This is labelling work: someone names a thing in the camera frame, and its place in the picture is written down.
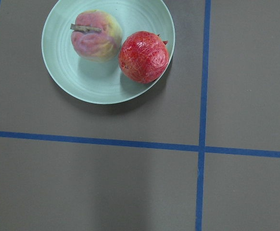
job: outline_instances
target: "red fruit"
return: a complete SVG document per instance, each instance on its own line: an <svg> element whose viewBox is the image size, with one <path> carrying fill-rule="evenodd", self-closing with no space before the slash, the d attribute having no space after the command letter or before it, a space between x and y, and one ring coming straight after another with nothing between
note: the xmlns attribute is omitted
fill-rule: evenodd
<svg viewBox="0 0 280 231"><path fill-rule="evenodd" d="M156 80L169 63L169 53L162 41L154 33L139 31L129 36L119 53L119 66L122 72L139 83Z"/></svg>

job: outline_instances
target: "gray surface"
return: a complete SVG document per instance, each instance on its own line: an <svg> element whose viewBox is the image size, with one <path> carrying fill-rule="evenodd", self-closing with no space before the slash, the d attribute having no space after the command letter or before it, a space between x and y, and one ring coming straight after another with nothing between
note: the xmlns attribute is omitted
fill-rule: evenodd
<svg viewBox="0 0 280 231"><path fill-rule="evenodd" d="M0 130L197 145L193 133L199 132L203 1L166 1L177 37L172 65L144 95L115 105L77 100L48 74L41 32L55 2L1 3ZM31 27L11 33L6 42L6 24Z"/></svg>
<svg viewBox="0 0 280 231"><path fill-rule="evenodd" d="M207 145L280 151L280 0L212 1L207 108Z"/></svg>
<svg viewBox="0 0 280 231"><path fill-rule="evenodd" d="M194 230L196 181L195 153L0 138L0 231Z"/></svg>
<svg viewBox="0 0 280 231"><path fill-rule="evenodd" d="M206 154L203 231L280 230L280 159Z"/></svg>

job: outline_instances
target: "peach stem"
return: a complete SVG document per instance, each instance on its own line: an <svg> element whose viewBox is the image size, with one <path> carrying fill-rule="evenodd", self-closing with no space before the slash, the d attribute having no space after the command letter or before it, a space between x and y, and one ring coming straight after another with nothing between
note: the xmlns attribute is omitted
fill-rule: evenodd
<svg viewBox="0 0 280 231"><path fill-rule="evenodd" d="M71 30L80 31L80 32L88 32L90 30L94 30L94 31L97 31L97 32L102 31L102 29L100 29L98 27L80 26L80 25L75 25L75 24L71 24Z"/></svg>

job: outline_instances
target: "round plate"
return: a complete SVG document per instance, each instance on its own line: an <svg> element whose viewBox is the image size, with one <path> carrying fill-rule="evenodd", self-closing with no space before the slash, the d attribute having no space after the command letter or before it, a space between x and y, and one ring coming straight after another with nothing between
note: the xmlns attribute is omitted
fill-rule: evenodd
<svg viewBox="0 0 280 231"><path fill-rule="evenodd" d="M53 80L70 95L90 103L112 104L133 99L151 88L126 77L117 56L95 63L77 55L71 42L70 25L86 10L103 10L114 16L123 29L123 39L137 31L159 34L172 58L175 31L170 12L162 0L59 0L49 13L41 48Z"/></svg>

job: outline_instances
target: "light green plate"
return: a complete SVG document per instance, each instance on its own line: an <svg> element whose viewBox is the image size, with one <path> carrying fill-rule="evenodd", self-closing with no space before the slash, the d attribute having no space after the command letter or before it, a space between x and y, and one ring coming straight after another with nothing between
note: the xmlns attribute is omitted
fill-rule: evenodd
<svg viewBox="0 0 280 231"><path fill-rule="evenodd" d="M137 31L160 34L172 58L175 31L170 12L162 0L59 0L45 22L42 54L54 81L70 95L90 103L112 104L133 99L149 88L127 78L118 59L95 63L79 57L71 43L71 23L83 11L99 9L114 16L123 29L123 40Z"/></svg>

